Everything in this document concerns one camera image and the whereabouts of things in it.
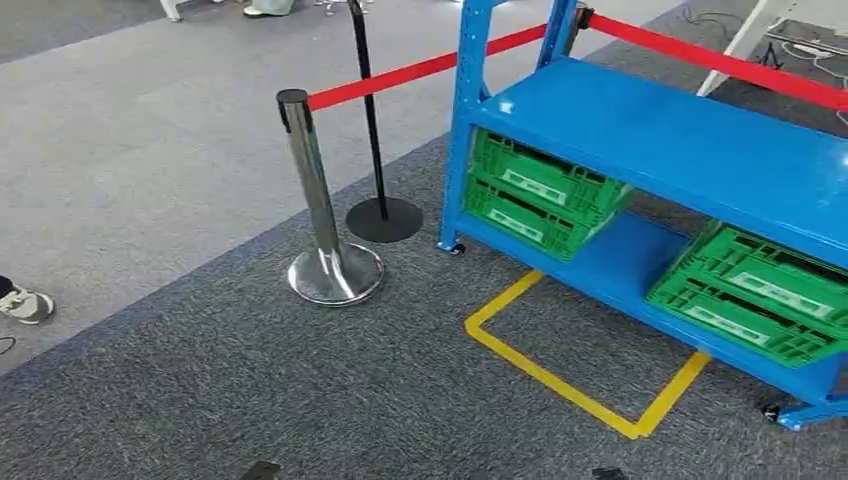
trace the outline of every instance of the stanchion base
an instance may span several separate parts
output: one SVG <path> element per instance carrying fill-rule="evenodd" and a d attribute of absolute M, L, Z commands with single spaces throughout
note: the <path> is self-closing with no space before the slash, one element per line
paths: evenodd
<path fill-rule="evenodd" d="M 365 247 L 340 245 L 341 266 L 324 271 L 321 252 L 315 248 L 301 253 L 289 267 L 289 285 L 304 299 L 328 307 L 359 303 L 383 281 L 383 261 Z"/>
<path fill-rule="evenodd" d="M 378 199 L 355 205 L 347 212 L 347 228 L 357 237 L 376 243 L 399 242 L 421 230 L 424 214 L 420 208 L 399 198 L 387 198 L 386 208 L 389 219 L 383 220 Z"/>

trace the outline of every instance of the chrome base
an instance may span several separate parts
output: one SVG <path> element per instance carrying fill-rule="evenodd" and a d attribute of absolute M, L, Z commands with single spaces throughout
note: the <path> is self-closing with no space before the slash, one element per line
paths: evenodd
<path fill-rule="evenodd" d="M 352 243 L 340 252 L 304 252 L 289 267 L 289 285 L 304 299 L 328 307 L 344 307 L 367 299 L 383 281 L 383 261 Z"/>

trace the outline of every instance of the round black base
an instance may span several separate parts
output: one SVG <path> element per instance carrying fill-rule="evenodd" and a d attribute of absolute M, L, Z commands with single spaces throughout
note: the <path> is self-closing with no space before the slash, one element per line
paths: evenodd
<path fill-rule="evenodd" d="M 370 198 L 347 212 L 347 228 L 369 242 L 394 243 L 415 235 L 424 223 L 424 214 L 415 205 L 399 198 L 387 198 L 388 221 L 380 215 L 380 202 Z"/>

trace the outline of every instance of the shelf caster wheel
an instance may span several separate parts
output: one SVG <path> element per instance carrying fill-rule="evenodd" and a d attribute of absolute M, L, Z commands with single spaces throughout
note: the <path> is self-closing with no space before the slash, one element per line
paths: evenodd
<path fill-rule="evenodd" d="M 777 423 L 777 417 L 780 415 L 780 406 L 778 405 L 767 405 L 762 409 L 763 416 L 766 417 L 766 420 L 772 423 Z"/>

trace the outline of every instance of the white table leg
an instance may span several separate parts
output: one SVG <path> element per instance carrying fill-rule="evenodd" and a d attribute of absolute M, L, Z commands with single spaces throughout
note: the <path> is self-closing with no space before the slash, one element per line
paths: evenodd
<path fill-rule="evenodd" d="M 757 2 L 745 23 L 742 24 L 742 28 L 739 29 L 730 45 L 725 49 L 724 54 L 747 60 L 754 53 L 754 49 L 757 48 L 768 28 L 783 15 L 791 1 L 760 0 Z M 727 80 L 727 75 L 715 70 L 711 71 L 704 83 L 701 84 L 701 88 L 698 89 L 698 95 L 702 97 L 709 95 L 725 80 Z"/>

